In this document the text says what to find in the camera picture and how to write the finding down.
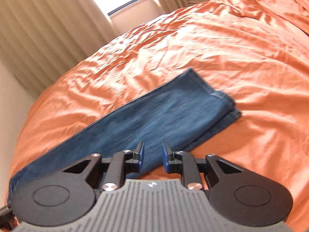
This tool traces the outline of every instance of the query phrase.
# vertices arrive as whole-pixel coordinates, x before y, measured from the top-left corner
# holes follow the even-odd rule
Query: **orange bed sheet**
[[[276,180],[287,224],[309,227],[309,0],[211,0],[144,23],[63,75],[33,104],[10,175],[100,117],[193,67],[243,116],[193,150]],[[158,168],[147,179],[176,177]]]

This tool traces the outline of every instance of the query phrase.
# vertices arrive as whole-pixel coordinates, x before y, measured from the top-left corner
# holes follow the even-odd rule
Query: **fabric fold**
[[[231,97],[214,90],[193,69],[104,116],[15,174],[8,203],[25,182],[65,167],[92,153],[112,157],[145,143],[143,170],[161,164],[161,145],[189,151],[232,124],[241,115]]]

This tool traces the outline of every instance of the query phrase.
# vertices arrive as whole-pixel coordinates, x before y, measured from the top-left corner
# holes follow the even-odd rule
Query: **triangular cutout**
[[[87,167],[87,165],[90,163],[90,159],[83,160],[82,162],[67,168],[64,170],[65,173],[81,173],[84,171],[84,169]]]
[[[233,167],[230,164],[227,164],[226,162],[222,160],[216,160],[218,166],[221,168],[223,173],[231,174],[231,173],[241,173],[242,171],[236,167]]]

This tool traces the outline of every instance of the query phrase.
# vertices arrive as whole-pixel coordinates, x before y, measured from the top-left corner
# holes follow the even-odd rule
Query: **wall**
[[[154,0],[138,0],[110,16],[114,26],[122,35],[132,28],[162,15]]]
[[[0,207],[18,134],[34,98],[0,63]]]

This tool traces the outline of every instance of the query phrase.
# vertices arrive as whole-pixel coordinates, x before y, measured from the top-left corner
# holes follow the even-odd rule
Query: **metal bolt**
[[[148,186],[150,186],[150,187],[155,187],[157,184],[155,183],[155,182],[149,182],[148,183]]]
[[[200,190],[203,188],[203,185],[197,182],[192,182],[187,185],[187,188],[190,190]]]
[[[102,186],[102,189],[104,191],[114,191],[118,188],[118,186],[115,184],[115,183],[105,183],[103,186]]]

